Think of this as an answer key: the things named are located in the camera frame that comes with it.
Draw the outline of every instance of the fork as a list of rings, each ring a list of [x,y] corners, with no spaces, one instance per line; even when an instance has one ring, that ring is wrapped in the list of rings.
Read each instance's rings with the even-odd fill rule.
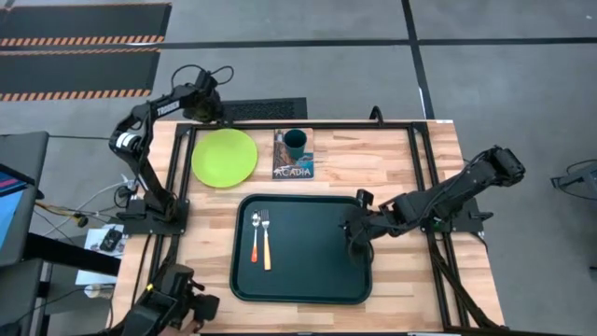
[[[268,227],[270,226],[270,212],[268,209],[261,210],[261,225],[263,225],[263,265],[265,270],[271,270],[270,239],[268,238]]]
[[[254,211],[253,216],[253,227],[255,228],[255,234],[253,234],[253,253],[251,253],[251,261],[257,262],[257,228],[259,227],[259,212]]]

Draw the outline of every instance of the table leg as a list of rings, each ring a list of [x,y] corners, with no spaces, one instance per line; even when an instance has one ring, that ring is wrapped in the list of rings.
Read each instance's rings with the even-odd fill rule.
[[[35,233],[27,234],[25,259],[40,258],[47,262],[75,267],[79,270],[118,275],[120,259],[62,243]]]

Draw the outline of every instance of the white cable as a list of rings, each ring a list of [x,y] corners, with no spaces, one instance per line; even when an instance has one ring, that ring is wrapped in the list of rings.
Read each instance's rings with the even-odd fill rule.
[[[84,202],[83,204],[81,204],[75,210],[77,210],[77,211],[81,210],[85,205],[87,205],[87,204],[91,203],[91,201],[95,200],[95,198],[98,197],[100,194],[103,194],[104,192],[109,191],[111,189],[118,188],[120,186],[127,186],[128,183],[129,183],[128,181],[118,182],[117,184],[113,184],[112,186],[108,186],[108,187],[105,187],[104,189],[101,189],[100,191],[96,192],[93,196],[91,196],[90,199],[88,199],[86,202]],[[44,233],[44,237],[47,237],[52,232],[54,232],[54,231],[58,230],[59,228],[61,228],[62,226],[64,226],[64,224],[68,223],[69,220],[71,220],[71,218],[65,219],[64,222],[56,225],[56,227],[54,227],[50,231]]]

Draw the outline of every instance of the gray floor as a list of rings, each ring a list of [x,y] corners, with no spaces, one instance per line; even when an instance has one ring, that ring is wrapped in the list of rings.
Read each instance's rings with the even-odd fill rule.
[[[39,3],[49,1],[17,0]],[[411,3],[420,38],[597,36],[591,0]],[[174,0],[166,40],[406,36],[397,0]],[[559,193],[548,179],[572,162],[595,158],[597,45],[423,47],[422,54],[436,117],[455,120],[465,156],[499,144],[512,148],[528,170],[518,186],[479,196],[482,209],[496,213],[486,233],[507,324],[596,334],[597,282],[588,265],[597,264],[597,213],[592,202]],[[170,74],[184,63],[232,64],[236,77],[221,88],[227,100],[305,96],[312,119],[363,118],[374,104],[387,119],[423,117],[408,47],[163,51],[155,95],[169,89]],[[0,133],[108,136],[138,102],[2,103]],[[118,182],[120,174],[132,176],[106,143],[51,139],[42,189],[49,202],[75,206]],[[107,194],[91,208],[110,204]],[[32,230],[46,232],[49,226],[35,217]],[[50,334],[99,330],[106,314],[107,307],[99,306],[57,315]]]

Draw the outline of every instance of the green plate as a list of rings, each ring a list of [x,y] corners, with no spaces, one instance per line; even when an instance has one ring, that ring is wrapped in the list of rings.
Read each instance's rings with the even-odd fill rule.
[[[205,135],[195,146],[191,160],[195,176],[214,188],[228,188],[243,182],[256,165],[255,141],[234,129]]]

